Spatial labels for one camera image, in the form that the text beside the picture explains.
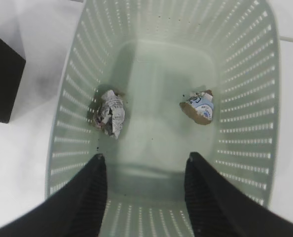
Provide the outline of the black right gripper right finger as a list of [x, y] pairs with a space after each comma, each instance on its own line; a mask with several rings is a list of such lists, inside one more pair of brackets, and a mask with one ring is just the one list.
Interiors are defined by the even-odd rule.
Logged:
[[184, 192], [196, 237], [293, 237], [293, 223], [244, 195], [197, 152], [186, 162]]

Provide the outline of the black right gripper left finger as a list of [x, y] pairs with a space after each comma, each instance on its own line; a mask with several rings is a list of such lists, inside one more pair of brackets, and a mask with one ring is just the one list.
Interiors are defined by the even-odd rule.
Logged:
[[0, 237], [97, 237], [107, 205], [107, 167], [102, 154], [32, 211], [0, 228]]

